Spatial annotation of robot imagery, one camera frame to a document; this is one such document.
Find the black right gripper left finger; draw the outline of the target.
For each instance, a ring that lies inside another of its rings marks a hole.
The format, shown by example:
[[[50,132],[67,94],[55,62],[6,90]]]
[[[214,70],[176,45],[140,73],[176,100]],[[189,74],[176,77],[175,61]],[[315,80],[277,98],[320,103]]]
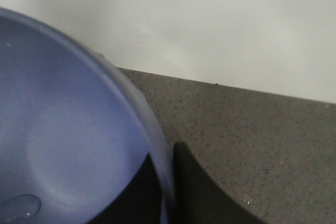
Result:
[[[118,197],[90,224],[160,223],[162,188],[147,155],[140,169]]]

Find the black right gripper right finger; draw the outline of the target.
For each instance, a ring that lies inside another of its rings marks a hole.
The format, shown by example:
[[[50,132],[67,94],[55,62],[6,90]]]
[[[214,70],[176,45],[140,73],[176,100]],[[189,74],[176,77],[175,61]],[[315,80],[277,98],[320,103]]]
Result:
[[[264,223],[220,189],[184,142],[174,144],[173,167],[179,223]]]

